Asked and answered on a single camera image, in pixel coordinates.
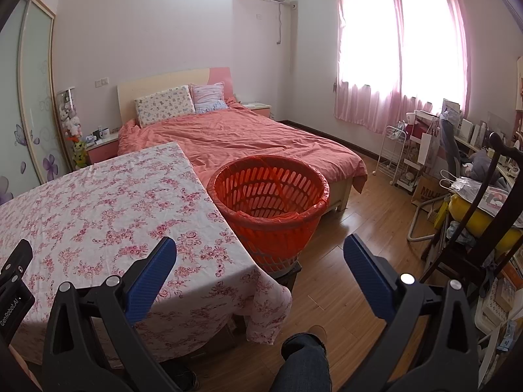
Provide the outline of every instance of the headboard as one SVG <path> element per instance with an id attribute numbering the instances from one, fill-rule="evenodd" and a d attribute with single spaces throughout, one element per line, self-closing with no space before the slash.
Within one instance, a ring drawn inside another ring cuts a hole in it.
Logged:
<path id="1" fill-rule="evenodd" d="M 231 69 L 229 68 L 185 70 L 122 82 L 118 85 L 118 102 L 122 124 L 136 118 L 134 101 L 139 97 L 189 84 L 203 86 L 222 81 L 225 83 L 225 98 L 228 99 L 233 96 Z"/>

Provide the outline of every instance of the sliding door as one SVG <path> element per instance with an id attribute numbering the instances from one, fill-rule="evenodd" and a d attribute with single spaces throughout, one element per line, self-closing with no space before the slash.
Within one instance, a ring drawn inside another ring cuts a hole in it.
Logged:
<path id="1" fill-rule="evenodd" d="M 20 97 L 27 145 L 42 183 L 69 172 L 51 91 L 52 25 L 49 13 L 30 1 L 19 52 Z"/>
<path id="2" fill-rule="evenodd" d="M 0 32 L 0 205 L 40 185 L 18 96 L 18 47 L 27 4 L 27 0 L 18 3 Z"/>

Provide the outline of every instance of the floral tablecloth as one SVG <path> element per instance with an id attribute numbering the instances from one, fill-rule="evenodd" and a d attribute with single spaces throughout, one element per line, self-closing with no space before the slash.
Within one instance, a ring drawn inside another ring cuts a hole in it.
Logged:
<path id="1" fill-rule="evenodd" d="M 11 344 L 41 363 L 58 286 L 97 286 L 122 275 L 164 236 L 176 242 L 176 265 L 136 324 L 159 361 L 203 346 L 231 314 L 248 317 L 247 339 L 273 343 L 291 295 L 254 263 L 173 142 L 84 168 L 0 206 L 0 263 L 23 238 L 34 254 L 24 282 L 36 302 Z"/>

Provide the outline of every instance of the butterfly decal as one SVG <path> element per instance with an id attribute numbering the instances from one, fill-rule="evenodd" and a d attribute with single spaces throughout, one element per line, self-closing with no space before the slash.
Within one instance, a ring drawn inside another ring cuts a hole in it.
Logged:
<path id="1" fill-rule="evenodd" d="M 9 180 L 4 176 L 0 176 L 0 205 L 7 203 L 12 200 L 12 193 L 8 193 L 7 189 L 9 188 Z"/>
<path id="2" fill-rule="evenodd" d="M 22 146 L 27 146 L 27 140 L 25 139 L 24 129 L 18 124 L 16 124 L 15 138 L 16 138 L 15 145 L 21 144 Z M 31 140 L 35 144 L 40 144 L 40 139 L 38 137 L 33 139 L 32 130 L 31 130 Z"/>
<path id="3" fill-rule="evenodd" d="M 18 143 L 18 144 L 21 144 L 22 146 L 27 146 L 27 141 L 25 139 L 24 130 L 18 124 L 16 124 L 15 138 L 16 138 L 15 144 Z"/>

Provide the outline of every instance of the pillow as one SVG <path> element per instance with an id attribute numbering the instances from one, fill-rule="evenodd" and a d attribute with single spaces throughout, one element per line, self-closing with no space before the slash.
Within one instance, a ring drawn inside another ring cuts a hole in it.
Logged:
<path id="1" fill-rule="evenodd" d="M 155 124 L 177 116 L 195 113 L 189 86 L 160 91 L 134 101 L 140 126 Z"/>
<path id="2" fill-rule="evenodd" d="M 224 98 L 223 82 L 218 82 L 210 86 L 195 86 L 191 84 L 190 88 L 196 113 L 212 112 L 228 108 Z"/>

